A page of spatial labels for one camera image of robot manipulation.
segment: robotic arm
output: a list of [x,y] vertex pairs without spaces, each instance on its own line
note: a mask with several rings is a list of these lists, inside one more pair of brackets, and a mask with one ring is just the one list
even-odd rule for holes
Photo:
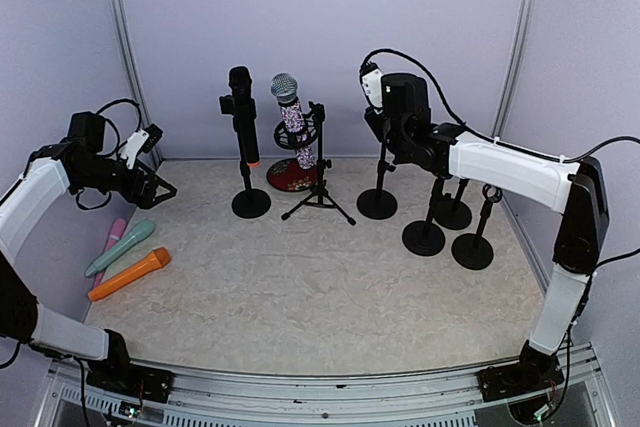
[[[89,327],[47,309],[13,269],[31,230],[67,190],[72,194],[85,188],[106,194],[116,191],[143,209],[176,195],[175,187],[137,160],[140,152],[149,152],[158,142],[162,131],[155,125],[138,130],[111,159],[98,154],[105,122],[99,114],[74,114],[67,137],[31,154],[24,174],[0,199],[0,336],[28,344],[47,356],[86,360],[91,371],[88,383],[137,397],[140,383],[155,369],[131,365],[124,339],[117,332]],[[166,192],[158,195],[158,187]],[[163,371],[154,374],[167,379]],[[154,390],[153,381],[144,385]]]
[[485,182],[562,214],[549,288],[519,362],[479,374],[486,401],[557,382],[556,353],[584,309],[585,292],[609,226],[600,163],[591,157],[576,163],[547,160],[551,157],[505,146],[497,139],[483,140],[461,125],[433,124],[426,82],[415,75],[383,75],[377,65],[369,63],[363,66],[361,82],[370,105],[365,119],[395,155],[394,164],[413,163],[445,179]]

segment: black microphone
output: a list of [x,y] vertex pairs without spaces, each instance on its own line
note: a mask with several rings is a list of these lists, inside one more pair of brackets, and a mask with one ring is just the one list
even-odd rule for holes
[[244,66],[229,71],[231,95],[220,97],[223,114],[233,115],[233,130],[240,136],[244,160],[249,167],[260,165],[256,136],[256,103],[251,98],[251,76]]

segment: pink microphone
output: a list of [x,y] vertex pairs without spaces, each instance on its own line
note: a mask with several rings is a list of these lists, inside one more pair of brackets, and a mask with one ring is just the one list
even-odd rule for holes
[[[104,252],[113,247],[124,234],[124,231],[127,230],[127,221],[124,219],[116,219],[111,225],[111,230],[109,231],[109,237],[107,238],[107,245],[104,247]],[[95,289],[100,282],[102,282],[102,278],[104,277],[104,271],[99,272],[94,277],[93,288]]]

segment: orange microphone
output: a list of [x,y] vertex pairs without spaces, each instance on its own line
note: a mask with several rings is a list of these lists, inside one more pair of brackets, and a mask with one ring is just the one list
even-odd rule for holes
[[163,268],[169,262],[171,262],[171,256],[167,249],[160,247],[159,249],[152,250],[151,253],[140,262],[120,272],[106,282],[103,282],[89,292],[89,299],[91,299],[91,302],[104,299],[124,286],[129,285],[131,282],[147,275],[149,272]]

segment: white wall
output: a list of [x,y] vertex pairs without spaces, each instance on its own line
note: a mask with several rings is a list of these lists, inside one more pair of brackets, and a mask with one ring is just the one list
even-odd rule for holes
[[[107,0],[0,0],[0,6],[4,192],[33,150],[66,135],[72,113],[95,110],[126,96],[128,89]],[[128,135],[134,116],[126,111],[115,118]],[[17,259],[18,274],[43,304],[82,319],[92,284],[84,269],[103,248],[113,219],[128,218],[131,212],[117,196],[108,208],[95,212],[81,212],[69,195],[61,198],[27,239]],[[2,362],[14,346],[0,339]],[[0,424],[28,424],[48,365],[42,355],[23,348],[17,362],[0,371]]]
[[[218,97],[228,72],[245,64],[254,79],[261,153],[279,120],[269,81],[288,71],[302,100],[327,107],[325,143],[334,155],[377,155],[358,85],[364,56],[393,47],[440,80],[451,105],[489,131],[506,75],[520,0],[125,0],[150,114],[166,129],[167,158],[237,157],[231,119]],[[380,58],[387,71],[413,70]],[[446,119],[431,91],[434,118]]]
[[[638,0],[536,0],[523,69],[505,139],[574,155],[618,135],[640,135]],[[611,225],[603,257],[640,246],[640,148],[615,144],[603,164]],[[510,197],[534,247],[550,268],[559,217]],[[640,418],[640,258],[603,267],[575,330],[592,341],[622,415]]]

